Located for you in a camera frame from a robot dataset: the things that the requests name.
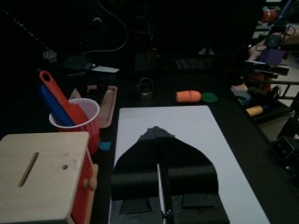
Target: wooden drawer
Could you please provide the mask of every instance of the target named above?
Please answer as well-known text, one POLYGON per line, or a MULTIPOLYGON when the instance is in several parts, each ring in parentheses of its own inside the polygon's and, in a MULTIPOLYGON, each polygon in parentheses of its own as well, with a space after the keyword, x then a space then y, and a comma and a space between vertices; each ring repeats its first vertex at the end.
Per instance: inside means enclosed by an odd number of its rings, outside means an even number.
POLYGON ((0 223, 90 223, 98 166, 88 140, 88 132, 4 137, 0 223))

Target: wire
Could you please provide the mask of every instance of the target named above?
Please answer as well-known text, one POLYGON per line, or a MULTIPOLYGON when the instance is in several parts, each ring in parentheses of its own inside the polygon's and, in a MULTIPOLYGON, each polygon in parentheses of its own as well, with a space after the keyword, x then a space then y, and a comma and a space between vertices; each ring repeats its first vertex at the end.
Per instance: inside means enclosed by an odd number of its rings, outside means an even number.
POLYGON ((103 4, 99 2, 99 0, 96 0, 96 3, 98 3, 98 5, 99 5, 99 7, 102 8, 102 10, 123 25, 123 27, 124 27, 124 31, 126 31, 126 40, 124 40, 124 42, 123 42, 123 44, 119 46, 119 47, 116 47, 115 49, 107 49, 107 50, 104 50, 104 49, 98 49, 98 50, 91 50, 91 51, 88 51, 88 52, 84 52, 82 55, 87 55, 87 54, 90 54, 90 53, 112 53, 112 52, 116 52, 116 51, 119 51, 124 46, 126 46, 126 44, 127 44, 127 38, 128 38, 128 32, 127 32, 127 25, 126 25, 126 23, 122 21, 122 19, 115 15, 115 14, 112 14, 107 9, 106 9, 106 7, 103 6, 103 4))
POLYGON ((26 25, 20 22, 20 20, 11 14, 8 10, 3 10, 3 13, 11 18, 14 24, 26 32, 26 34, 38 42, 46 50, 51 50, 51 48, 43 43, 43 41, 36 37, 36 35, 30 31, 26 25))

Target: electronic device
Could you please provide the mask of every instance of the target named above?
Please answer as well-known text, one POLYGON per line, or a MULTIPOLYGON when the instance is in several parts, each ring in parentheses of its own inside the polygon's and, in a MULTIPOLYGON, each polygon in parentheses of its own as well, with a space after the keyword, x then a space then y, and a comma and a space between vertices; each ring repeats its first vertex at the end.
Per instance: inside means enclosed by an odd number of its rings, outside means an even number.
POLYGON ((291 175, 295 186, 299 187, 299 140, 290 136, 281 136, 273 145, 273 152, 291 175))

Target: red handle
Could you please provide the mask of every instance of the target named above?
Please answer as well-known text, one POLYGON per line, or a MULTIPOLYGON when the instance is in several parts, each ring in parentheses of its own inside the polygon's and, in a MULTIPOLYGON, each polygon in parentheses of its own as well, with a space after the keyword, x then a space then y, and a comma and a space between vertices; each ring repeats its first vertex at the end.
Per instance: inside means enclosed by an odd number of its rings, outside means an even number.
POLYGON ((56 98, 58 102, 60 103, 60 105, 64 105, 66 103, 68 103, 68 99, 66 95, 63 94, 62 89, 55 79, 52 78, 51 73, 44 70, 40 71, 40 79, 46 87, 51 90, 51 93, 54 97, 56 98))

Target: table surface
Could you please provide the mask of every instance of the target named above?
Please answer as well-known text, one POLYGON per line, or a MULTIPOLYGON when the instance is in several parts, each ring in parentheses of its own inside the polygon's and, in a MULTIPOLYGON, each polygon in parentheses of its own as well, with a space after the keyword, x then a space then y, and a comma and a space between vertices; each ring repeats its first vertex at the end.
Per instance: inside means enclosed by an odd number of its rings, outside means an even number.
MULTIPOLYGON (((110 178, 115 163, 119 110, 207 105, 270 223, 294 224, 299 220, 298 191, 274 158, 270 142, 230 92, 223 77, 210 73, 169 73, 159 74, 152 79, 154 95, 148 98, 142 98, 136 91, 138 79, 128 78, 120 73, 116 80, 110 83, 118 86, 116 108, 110 127, 100 130, 100 138, 103 142, 111 142, 111 148, 99 150, 92 155, 94 163, 99 165, 99 173, 91 223, 108 223, 110 178), (175 93, 183 90, 213 92, 219 100, 211 104, 202 101, 178 104, 175 93)), ((3 114, 0 138, 14 133, 56 131, 48 122, 48 111, 39 97, 38 85, 39 81, 3 114)))

